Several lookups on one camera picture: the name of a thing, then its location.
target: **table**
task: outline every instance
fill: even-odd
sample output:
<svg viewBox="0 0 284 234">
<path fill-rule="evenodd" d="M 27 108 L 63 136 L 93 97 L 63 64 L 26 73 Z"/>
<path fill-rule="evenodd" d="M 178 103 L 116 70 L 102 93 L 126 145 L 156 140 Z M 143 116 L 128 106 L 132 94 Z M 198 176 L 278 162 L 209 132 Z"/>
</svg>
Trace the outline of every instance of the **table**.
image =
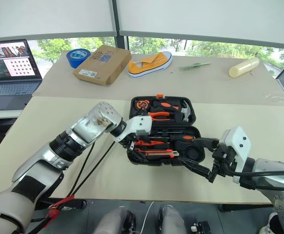
<svg viewBox="0 0 284 234">
<path fill-rule="evenodd" d="M 164 71 L 133 79 L 125 68 L 113 84 L 102 86 L 78 80 L 66 53 L 61 54 L 46 74 L 34 96 L 131 100 L 135 96 L 163 93 L 187 97 L 197 103 L 284 105 L 284 91 L 262 62 L 251 73 L 230 78 L 229 68 L 244 59 L 173 56 L 172 64 Z M 133 61 L 144 57 L 147 55 L 133 55 Z M 212 64 L 190 71 L 178 70 L 196 62 Z"/>
<path fill-rule="evenodd" d="M 33 97 L 0 145 L 0 191 L 11 184 L 15 170 L 47 141 L 94 107 L 98 99 Z M 130 102 L 105 100 L 128 119 Z M 194 123 L 203 137 L 221 137 L 226 129 L 241 125 L 252 143 L 250 157 L 284 161 L 284 106 L 192 104 Z M 85 167 L 89 172 L 113 141 L 104 134 Z M 52 197 L 71 189 L 89 150 L 75 159 Z M 206 151 L 202 165 L 212 167 Z M 213 184 L 183 166 L 133 165 L 126 150 L 115 144 L 109 156 L 76 194 L 76 198 L 166 200 L 219 203 L 268 203 L 258 191 L 241 188 L 231 177 L 217 176 Z"/>
<path fill-rule="evenodd" d="M 22 110 L 4 110 L 0 111 L 0 118 L 17 118 Z"/>
</svg>

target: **laptop keyboard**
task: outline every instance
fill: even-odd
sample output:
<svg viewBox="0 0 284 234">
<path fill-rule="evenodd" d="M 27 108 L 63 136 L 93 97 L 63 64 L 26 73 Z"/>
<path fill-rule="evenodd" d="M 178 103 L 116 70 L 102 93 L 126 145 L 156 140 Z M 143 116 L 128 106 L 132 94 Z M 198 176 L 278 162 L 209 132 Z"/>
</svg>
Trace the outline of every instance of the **laptop keyboard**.
<svg viewBox="0 0 284 234">
<path fill-rule="evenodd" d="M 40 83 L 0 84 L 0 95 L 32 94 Z"/>
</svg>

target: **yellow sneaker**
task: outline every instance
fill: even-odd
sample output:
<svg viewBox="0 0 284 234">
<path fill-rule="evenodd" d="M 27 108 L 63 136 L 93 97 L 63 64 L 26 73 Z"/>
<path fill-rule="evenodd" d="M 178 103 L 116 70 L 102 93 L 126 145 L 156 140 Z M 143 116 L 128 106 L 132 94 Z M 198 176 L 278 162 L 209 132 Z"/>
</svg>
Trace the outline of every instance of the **yellow sneaker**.
<svg viewBox="0 0 284 234">
<path fill-rule="evenodd" d="M 132 78 L 140 78 L 152 72 L 166 69 L 172 62 L 172 54 L 169 51 L 159 52 L 154 56 L 145 58 L 139 62 L 129 62 L 129 75 Z"/>
</svg>

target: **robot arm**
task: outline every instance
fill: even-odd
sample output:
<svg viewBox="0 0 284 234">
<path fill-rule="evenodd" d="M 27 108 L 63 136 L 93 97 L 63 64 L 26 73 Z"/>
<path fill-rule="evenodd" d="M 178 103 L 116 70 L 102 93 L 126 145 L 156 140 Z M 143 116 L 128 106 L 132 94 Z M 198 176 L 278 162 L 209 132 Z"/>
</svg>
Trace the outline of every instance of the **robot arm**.
<svg viewBox="0 0 284 234">
<path fill-rule="evenodd" d="M 45 144 L 15 172 L 12 185 L 0 193 L 0 233 L 24 233 L 36 202 L 49 197 L 66 170 L 104 132 L 126 146 L 136 135 L 149 135 L 151 117 L 138 116 L 125 123 L 108 103 L 100 102 L 83 118 Z"/>
<path fill-rule="evenodd" d="M 241 187 L 259 190 L 273 204 L 284 230 L 283 162 L 248 157 L 251 142 L 241 127 L 226 130 L 220 140 L 202 138 L 197 145 L 213 151 L 212 170 L 185 159 L 183 163 L 188 169 L 204 176 L 211 183 L 217 175 L 232 176 L 233 182 Z"/>
</svg>

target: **floor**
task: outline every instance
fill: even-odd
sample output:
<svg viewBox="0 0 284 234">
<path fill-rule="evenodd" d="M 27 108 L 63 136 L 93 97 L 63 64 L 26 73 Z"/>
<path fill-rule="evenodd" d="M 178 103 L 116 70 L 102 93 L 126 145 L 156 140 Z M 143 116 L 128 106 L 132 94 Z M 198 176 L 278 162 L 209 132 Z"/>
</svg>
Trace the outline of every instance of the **floor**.
<svg viewBox="0 0 284 234">
<path fill-rule="evenodd" d="M 83 210 L 62 211 L 57 219 L 40 234 L 91 234 L 104 214 L 119 206 L 126 206 L 135 213 L 137 231 L 142 228 L 143 220 L 151 202 L 123 200 L 87 200 Z M 257 234 L 267 223 L 273 208 L 258 208 L 233 212 L 220 212 L 217 204 L 187 202 L 154 202 L 147 216 L 144 234 L 156 234 L 157 215 L 160 207 L 171 204 L 181 214 L 188 233 L 195 222 L 208 221 L 212 234 Z M 41 218 L 47 210 L 35 211 L 34 218 Z M 31 223 L 32 230 L 38 223 Z"/>
</svg>

